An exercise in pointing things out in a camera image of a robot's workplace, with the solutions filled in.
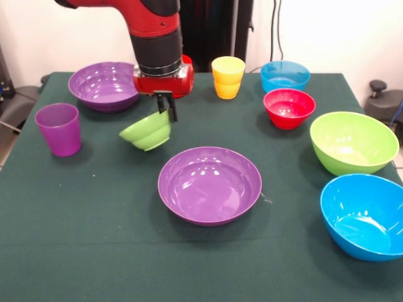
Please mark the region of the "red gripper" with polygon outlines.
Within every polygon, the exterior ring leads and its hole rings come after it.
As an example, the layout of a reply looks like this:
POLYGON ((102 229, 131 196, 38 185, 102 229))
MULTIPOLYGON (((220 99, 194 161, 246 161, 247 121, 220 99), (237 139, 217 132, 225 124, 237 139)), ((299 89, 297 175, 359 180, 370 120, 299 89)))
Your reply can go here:
MULTIPOLYGON (((195 73, 191 64, 182 64, 181 68, 175 73, 162 77, 151 77, 141 73, 139 65, 134 65, 133 69, 134 86, 141 94, 152 95, 156 91, 168 91, 175 96, 184 96, 189 94, 193 89, 194 80, 195 73)), ((165 99, 166 95, 164 93, 157 93, 157 105, 160 114, 167 110, 164 103, 165 99)), ((167 102, 169 105, 170 120, 171 122, 177 122, 178 114, 175 98, 172 94, 167 95, 167 102)))

